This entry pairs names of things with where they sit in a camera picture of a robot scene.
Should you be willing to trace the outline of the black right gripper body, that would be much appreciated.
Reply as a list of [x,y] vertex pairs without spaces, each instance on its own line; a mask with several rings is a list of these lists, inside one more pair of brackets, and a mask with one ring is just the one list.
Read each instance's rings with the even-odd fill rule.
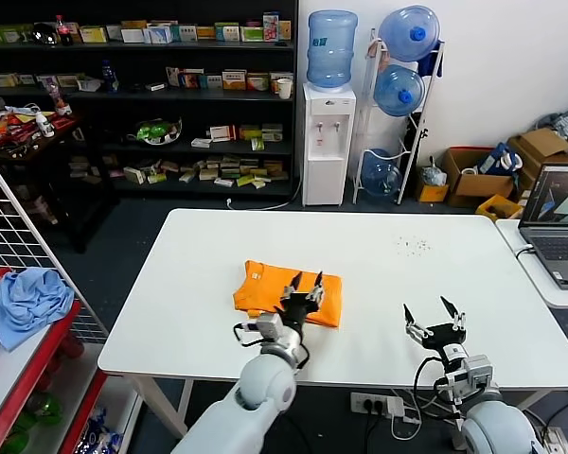
[[429,326],[428,335],[422,339],[422,346],[437,352],[443,360],[465,358],[467,353],[462,346],[467,331],[453,324],[437,324]]

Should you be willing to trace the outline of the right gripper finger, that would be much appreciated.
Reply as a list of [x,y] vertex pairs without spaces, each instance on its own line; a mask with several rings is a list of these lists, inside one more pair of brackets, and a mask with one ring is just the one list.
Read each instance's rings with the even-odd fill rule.
[[405,319],[405,332],[414,341],[422,341],[426,336],[425,329],[416,323],[410,309],[407,305],[403,305],[404,319]]
[[446,308],[449,315],[451,316],[451,318],[453,319],[453,329],[464,329],[466,321],[466,313],[463,311],[459,311],[456,308],[456,306],[444,296],[441,296],[440,300],[444,305],[444,307]]

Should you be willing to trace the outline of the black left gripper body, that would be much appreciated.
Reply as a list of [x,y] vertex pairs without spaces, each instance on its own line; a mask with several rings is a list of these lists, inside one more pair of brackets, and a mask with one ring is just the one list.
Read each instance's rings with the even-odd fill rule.
[[283,299],[283,324],[301,332],[307,316],[319,310],[319,303],[306,292],[293,292]]

